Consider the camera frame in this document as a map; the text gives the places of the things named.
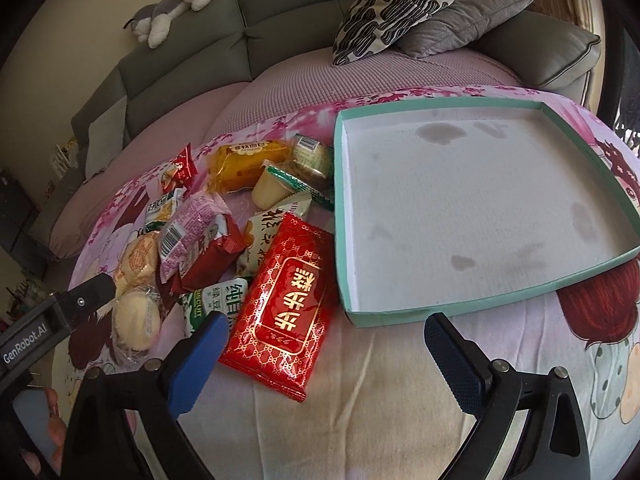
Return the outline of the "round pastry clear wrapper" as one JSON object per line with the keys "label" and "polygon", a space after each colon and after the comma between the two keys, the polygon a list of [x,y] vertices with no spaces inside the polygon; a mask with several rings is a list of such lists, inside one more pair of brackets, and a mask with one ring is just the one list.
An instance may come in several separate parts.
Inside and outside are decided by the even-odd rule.
{"label": "round pastry clear wrapper", "polygon": [[139,286],[115,299],[112,341],[122,364],[139,362],[155,344],[162,326],[160,295],[151,286]]}

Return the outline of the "green white biscuit packet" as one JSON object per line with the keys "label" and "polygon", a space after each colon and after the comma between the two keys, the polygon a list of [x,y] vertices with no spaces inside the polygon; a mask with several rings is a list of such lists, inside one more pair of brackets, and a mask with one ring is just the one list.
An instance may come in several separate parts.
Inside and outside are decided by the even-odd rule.
{"label": "green white biscuit packet", "polygon": [[245,278],[209,285],[195,292],[188,292],[180,298],[183,306],[187,337],[190,337],[204,322],[210,312],[222,313],[232,330],[248,291]]}

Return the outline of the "large red snack packet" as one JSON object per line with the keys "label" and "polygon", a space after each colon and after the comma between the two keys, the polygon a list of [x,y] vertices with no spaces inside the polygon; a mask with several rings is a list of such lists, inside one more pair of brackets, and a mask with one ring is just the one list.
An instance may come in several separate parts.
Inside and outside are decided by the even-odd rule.
{"label": "large red snack packet", "polygon": [[339,306],[333,235],[286,214],[219,362],[304,402]]}

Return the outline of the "pink and red snack bag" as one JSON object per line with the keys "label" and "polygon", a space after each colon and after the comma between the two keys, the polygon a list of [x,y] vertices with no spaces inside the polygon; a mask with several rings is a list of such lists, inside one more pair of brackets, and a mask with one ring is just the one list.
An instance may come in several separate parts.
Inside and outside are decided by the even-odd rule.
{"label": "pink and red snack bag", "polygon": [[160,231],[160,289],[179,296],[216,284],[245,248],[246,240],[222,197],[197,192]]}

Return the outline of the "small red chicken snack packet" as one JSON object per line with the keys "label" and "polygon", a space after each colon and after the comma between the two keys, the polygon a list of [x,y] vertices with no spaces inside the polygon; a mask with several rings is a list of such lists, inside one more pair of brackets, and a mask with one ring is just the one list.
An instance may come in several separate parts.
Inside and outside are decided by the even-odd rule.
{"label": "small red chicken snack packet", "polygon": [[160,188],[164,194],[175,191],[176,188],[188,190],[197,174],[198,170],[196,170],[193,161],[191,144],[186,144],[163,170],[160,176]]}

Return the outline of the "white plum snack packet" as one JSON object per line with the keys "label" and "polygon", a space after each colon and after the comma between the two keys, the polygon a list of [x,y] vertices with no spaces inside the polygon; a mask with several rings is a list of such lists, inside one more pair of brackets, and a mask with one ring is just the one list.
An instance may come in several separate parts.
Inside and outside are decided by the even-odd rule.
{"label": "white plum snack packet", "polygon": [[285,214],[294,214],[305,220],[311,205],[309,193],[300,192],[281,200],[270,209],[254,214],[244,229],[244,240],[247,244],[244,252],[236,262],[235,275],[239,278],[254,276],[276,236]]}

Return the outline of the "light grey small cushion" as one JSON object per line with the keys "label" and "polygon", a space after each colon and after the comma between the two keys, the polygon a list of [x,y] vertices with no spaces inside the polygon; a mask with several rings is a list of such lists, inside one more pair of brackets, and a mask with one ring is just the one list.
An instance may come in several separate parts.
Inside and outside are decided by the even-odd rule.
{"label": "light grey small cushion", "polygon": [[89,181],[104,171],[122,151],[125,140],[127,98],[121,98],[89,125],[85,176]]}

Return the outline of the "teal shallow cardboard tray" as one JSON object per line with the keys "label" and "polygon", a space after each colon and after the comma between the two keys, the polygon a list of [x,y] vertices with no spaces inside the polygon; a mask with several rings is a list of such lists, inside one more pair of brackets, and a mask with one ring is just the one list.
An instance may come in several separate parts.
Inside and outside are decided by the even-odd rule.
{"label": "teal shallow cardboard tray", "polygon": [[338,284],[359,327],[513,304],[639,251],[620,180],[590,136],[540,101],[343,110],[334,191]]}

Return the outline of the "yellow cake packet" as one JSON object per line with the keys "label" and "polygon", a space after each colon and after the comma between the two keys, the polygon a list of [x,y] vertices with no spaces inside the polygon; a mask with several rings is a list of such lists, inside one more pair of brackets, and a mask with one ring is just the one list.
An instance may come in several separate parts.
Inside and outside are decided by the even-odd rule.
{"label": "yellow cake packet", "polygon": [[223,145],[207,157],[207,189],[227,194],[254,188],[264,162],[285,162],[290,153],[290,144],[277,140]]}

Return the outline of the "pink checkered sofa cover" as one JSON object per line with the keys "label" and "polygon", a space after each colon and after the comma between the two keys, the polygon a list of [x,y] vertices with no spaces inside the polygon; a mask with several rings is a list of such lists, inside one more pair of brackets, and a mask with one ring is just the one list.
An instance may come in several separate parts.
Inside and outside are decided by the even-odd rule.
{"label": "pink checkered sofa cover", "polygon": [[107,168],[81,185],[62,209],[50,235],[55,257],[77,255],[114,194],[143,171],[215,136],[234,133],[306,106],[370,94],[428,86],[518,86],[518,77],[483,53],[459,49],[415,60],[398,51],[344,66],[331,63],[329,50],[289,58],[252,82],[215,89],[152,122]]}

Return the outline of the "grey white plush cat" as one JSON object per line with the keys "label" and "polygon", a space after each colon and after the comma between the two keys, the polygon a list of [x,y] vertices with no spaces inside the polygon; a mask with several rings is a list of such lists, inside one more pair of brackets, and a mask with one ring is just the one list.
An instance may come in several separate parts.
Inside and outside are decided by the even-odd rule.
{"label": "grey white plush cat", "polygon": [[139,44],[156,49],[167,39],[173,20],[188,11],[201,11],[211,2],[212,0],[160,0],[137,10],[126,21],[124,29],[129,29]]}

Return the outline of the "grey green sofa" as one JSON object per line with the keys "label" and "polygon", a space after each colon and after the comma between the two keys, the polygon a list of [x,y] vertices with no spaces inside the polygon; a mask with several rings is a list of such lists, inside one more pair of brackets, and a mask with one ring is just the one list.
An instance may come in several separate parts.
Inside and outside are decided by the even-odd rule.
{"label": "grey green sofa", "polygon": [[[89,125],[121,98],[127,98],[123,151],[152,122],[201,94],[252,82],[297,55],[320,49],[331,54],[354,1],[213,0],[204,10],[184,14],[162,46],[139,46],[122,58],[73,116],[80,154],[87,155]],[[588,30],[523,11],[460,49],[510,68],[519,86],[582,102],[601,47],[600,37]],[[50,250],[58,216],[86,182],[85,166],[67,171],[30,228],[37,243]]]}

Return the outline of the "black white patterned pillow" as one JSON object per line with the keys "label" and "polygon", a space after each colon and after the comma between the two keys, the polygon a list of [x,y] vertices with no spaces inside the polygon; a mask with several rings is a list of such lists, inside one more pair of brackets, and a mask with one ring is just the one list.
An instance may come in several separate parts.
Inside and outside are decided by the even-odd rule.
{"label": "black white patterned pillow", "polygon": [[378,54],[413,26],[454,0],[356,0],[346,11],[332,49],[332,64],[343,66]]}

